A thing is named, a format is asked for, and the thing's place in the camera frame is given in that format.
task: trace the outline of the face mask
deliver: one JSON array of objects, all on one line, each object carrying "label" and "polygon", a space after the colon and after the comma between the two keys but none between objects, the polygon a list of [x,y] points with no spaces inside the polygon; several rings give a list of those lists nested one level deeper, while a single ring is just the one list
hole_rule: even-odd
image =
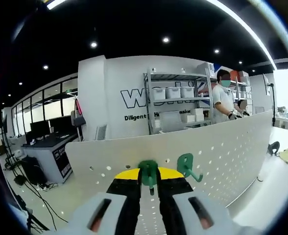
[{"label": "face mask", "polygon": [[222,80],[221,81],[221,85],[224,86],[224,87],[229,87],[230,84],[231,84],[230,80]]}]

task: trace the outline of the ceiling light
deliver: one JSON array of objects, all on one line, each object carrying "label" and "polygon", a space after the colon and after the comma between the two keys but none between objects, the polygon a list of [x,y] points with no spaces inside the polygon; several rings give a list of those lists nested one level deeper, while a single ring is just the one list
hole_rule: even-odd
[{"label": "ceiling light", "polygon": [[170,40],[169,40],[168,37],[164,37],[164,38],[163,38],[163,42],[164,42],[164,43],[168,43],[169,41],[170,41]]},{"label": "ceiling light", "polygon": [[52,1],[51,3],[49,3],[47,5],[47,8],[49,10],[51,10],[51,9],[55,8],[56,6],[58,6],[59,4],[62,4],[64,1],[66,1],[66,0],[55,0],[55,1]]},{"label": "ceiling light", "polygon": [[257,36],[257,34],[251,29],[250,26],[248,26],[247,23],[244,22],[244,20],[242,20],[234,11],[232,11],[230,8],[228,8],[226,5],[222,4],[218,0],[206,0],[206,1],[220,8],[229,16],[231,16],[233,19],[235,19],[252,36],[252,38],[254,38],[254,40],[257,42],[257,44],[260,46],[260,48],[267,56],[268,60],[271,62],[273,69],[277,70],[276,64],[273,61],[269,51],[267,50],[261,39]]},{"label": "ceiling light", "polygon": [[95,47],[97,47],[97,43],[96,42],[92,42],[91,43],[91,48],[95,48]]}]

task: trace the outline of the metal shelving unit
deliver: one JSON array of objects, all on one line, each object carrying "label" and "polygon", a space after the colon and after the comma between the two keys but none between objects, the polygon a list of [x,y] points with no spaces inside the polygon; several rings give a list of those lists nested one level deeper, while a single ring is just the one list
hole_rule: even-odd
[{"label": "metal shelving unit", "polygon": [[[206,119],[204,121],[199,122],[189,122],[185,123],[185,126],[195,126],[202,124],[211,124],[213,118],[213,96],[212,96],[212,86],[211,82],[215,79],[209,76],[209,71],[206,70],[206,74],[196,74],[196,73],[165,73],[165,72],[151,72],[151,69],[148,68],[147,72],[144,73],[144,86],[146,93],[146,109],[147,109],[147,120],[149,126],[149,133],[156,134],[159,129],[155,127],[155,112],[158,112],[158,106],[155,106],[156,103],[162,102],[178,102],[178,101],[196,101],[195,104],[199,107],[200,100],[209,100],[210,101],[210,119]],[[180,82],[180,81],[193,81],[194,82],[194,98],[178,98],[178,99],[163,99],[163,100],[154,100],[154,96],[152,94],[152,87],[154,82]],[[197,83],[198,81],[207,81],[208,85],[208,93],[209,97],[197,97],[198,89]]]}]

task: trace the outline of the white t-shirt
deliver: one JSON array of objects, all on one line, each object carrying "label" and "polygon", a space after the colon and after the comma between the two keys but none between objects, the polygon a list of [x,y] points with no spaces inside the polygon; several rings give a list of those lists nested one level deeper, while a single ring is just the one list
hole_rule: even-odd
[{"label": "white t-shirt", "polygon": [[234,97],[232,90],[230,88],[224,87],[220,84],[217,84],[213,88],[213,103],[214,103],[214,122],[220,123],[228,121],[229,118],[227,115],[222,114],[215,108],[215,104],[220,102],[223,107],[229,111],[233,111],[234,108]]}]

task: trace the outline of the chair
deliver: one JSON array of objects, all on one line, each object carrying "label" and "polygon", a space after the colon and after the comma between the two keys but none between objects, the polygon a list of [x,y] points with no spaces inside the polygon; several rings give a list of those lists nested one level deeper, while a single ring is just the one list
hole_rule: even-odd
[{"label": "chair", "polygon": [[160,127],[161,131],[159,133],[182,131],[185,129],[179,111],[160,113]]},{"label": "chair", "polygon": [[259,114],[265,112],[265,108],[264,107],[255,107],[255,113]]},{"label": "chair", "polygon": [[103,141],[104,139],[106,139],[106,129],[107,129],[107,124],[97,127],[96,135],[95,135],[96,141]]}]

